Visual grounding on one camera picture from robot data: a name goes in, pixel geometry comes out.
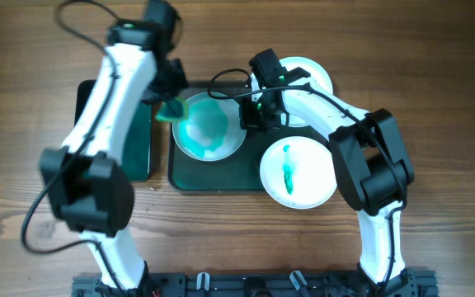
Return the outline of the green yellow sponge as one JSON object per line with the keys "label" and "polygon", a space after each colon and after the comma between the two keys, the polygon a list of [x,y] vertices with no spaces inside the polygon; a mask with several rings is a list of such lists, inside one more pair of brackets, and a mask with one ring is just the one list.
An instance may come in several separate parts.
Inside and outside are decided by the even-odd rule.
{"label": "green yellow sponge", "polygon": [[180,97],[174,97],[163,102],[155,115],[156,120],[161,122],[179,122],[189,116],[189,106]]}

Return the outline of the white plate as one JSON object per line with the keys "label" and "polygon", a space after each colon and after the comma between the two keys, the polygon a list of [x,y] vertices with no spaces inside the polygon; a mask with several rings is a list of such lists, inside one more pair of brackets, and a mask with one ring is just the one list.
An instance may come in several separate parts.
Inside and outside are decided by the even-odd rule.
{"label": "white plate", "polygon": [[207,92],[186,100],[188,117],[172,124],[178,148],[202,162],[225,159],[244,143],[247,131],[240,125],[239,105],[234,100],[217,100]]}
{"label": "white plate", "polygon": [[[303,68],[311,74],[311,77],[316,80],[317,84],[321,88],[325,89],[330,93],[333,93],[333,84],[329,74],[317,62],[304,57],[292,56],[281,59],[280,63],[288,70],[292,70],[297,67]],[[291,128],[302,128],[308,126],[308,124],[304,120],[298,118],[295,115],[286,116],[286,114],[282,113],[280,116],[280,120],[282,125],[285,125],[286,120],[289,120],[289,127]]]}
{"label": "white plate", "polygon": [[336,190],[332,154],[303,136],[274,142],[261,158],[260,178],[272,199],[296,210],[318,207]]}

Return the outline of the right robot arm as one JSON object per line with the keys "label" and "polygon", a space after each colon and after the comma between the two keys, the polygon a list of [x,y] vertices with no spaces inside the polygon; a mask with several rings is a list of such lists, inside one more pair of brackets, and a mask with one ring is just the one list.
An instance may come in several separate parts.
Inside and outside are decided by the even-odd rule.
{"label": "right robot arm", "polygon": [[369,112],[336,97],[332,80],[317,62],[278,58],[266,49],[250,61],[242,127],[267,130],[297,118],[328,142],[338,190],[356,211],[362,240],[360,268],[382,295],[405,268],[400,216],[414,171],[392,114]]}

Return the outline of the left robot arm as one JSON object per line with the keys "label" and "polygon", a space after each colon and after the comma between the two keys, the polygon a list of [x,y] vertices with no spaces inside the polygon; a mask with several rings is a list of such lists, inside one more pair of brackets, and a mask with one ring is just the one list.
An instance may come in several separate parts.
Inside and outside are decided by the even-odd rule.
{"label": "left robot arm", "polygon": [[186,116],[179,100],[188,86],[186,75],[179,59],[167,58],[181,29],[177,10],[166,1],[151,1],[142,20],[117,18],[75,126],[60,148],[46,149],[40,157],[41,196],[49,200],[56,219],[80,234],[101,268],[89,294],[159,293],[129,231],[134,189],[121,164],[139,106],[161,103],[175,119]]}

